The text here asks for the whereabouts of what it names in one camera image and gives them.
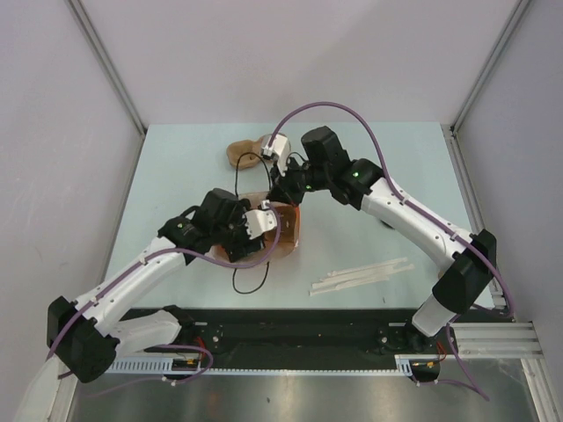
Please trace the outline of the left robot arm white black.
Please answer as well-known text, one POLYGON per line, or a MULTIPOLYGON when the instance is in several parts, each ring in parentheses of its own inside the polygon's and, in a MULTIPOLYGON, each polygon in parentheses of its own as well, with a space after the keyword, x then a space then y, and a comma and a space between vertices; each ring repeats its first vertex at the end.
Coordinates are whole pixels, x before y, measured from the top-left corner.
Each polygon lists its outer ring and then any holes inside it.
POLYGON ((80 382, 92 382, 113 362, 147 348, 182 352, 194 329, 181 322, 174 307, 125 319, 126 313, 159 282, 195 259, 232 269, 254 267, 246 257, 263 251, 264 235, 278 232, 281 219, 264 200, 253 208, 246 199, 220 188, 201 204, 168 220, 128 267, 73 301, 64 297, 48 307, 49 359, 58 358, 80 382))

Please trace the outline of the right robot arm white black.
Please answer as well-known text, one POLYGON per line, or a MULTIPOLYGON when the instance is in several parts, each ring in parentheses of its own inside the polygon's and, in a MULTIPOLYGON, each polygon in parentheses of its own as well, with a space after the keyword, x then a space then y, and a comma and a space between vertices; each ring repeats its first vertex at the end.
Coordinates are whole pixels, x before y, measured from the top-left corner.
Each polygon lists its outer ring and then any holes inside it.
POLYGON ((424 251, 442 274, 413 315, 406 343, 417 353, 427 352, 436 344, 438 331, 464 314, 493 279, 495 236, 486 229, 478 234, 461 229, 391 188, 381 167, 365 158, 350 158, 327 126, 307 132, 301 143, 307 156, 303 164, 291 157, 285 135, 263 141, 261 154, 274 164, 268 198, 297 206, 306 193, 327 190, 339 203, 376 217, 424 251))

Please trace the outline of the orange paper bag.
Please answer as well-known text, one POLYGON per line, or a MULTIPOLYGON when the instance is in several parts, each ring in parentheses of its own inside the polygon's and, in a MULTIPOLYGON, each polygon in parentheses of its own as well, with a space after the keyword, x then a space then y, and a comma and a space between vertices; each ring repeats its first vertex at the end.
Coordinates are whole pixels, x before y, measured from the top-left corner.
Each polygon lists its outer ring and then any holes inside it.
POLYGON ((239 173, 246 167, 260 164, 266 173, 267 187, 274 187, 274 177, 270 173, 267 160, 255 152, 238 154, 234 162, 234 194, 245 210, 245 221, 240 227, 241 238, 212 247, 211 256, 222 263, 233 264, 231 286, 239 295, 252 295, 266 284, 271 263, 285 258, 298 246, 300 236, 300 209, 293 204, 271 200, 268 190, 241 193, 239 173), (264 266, 260 283, 250 289, 237 286, 237 275, 243 269, 264 266))

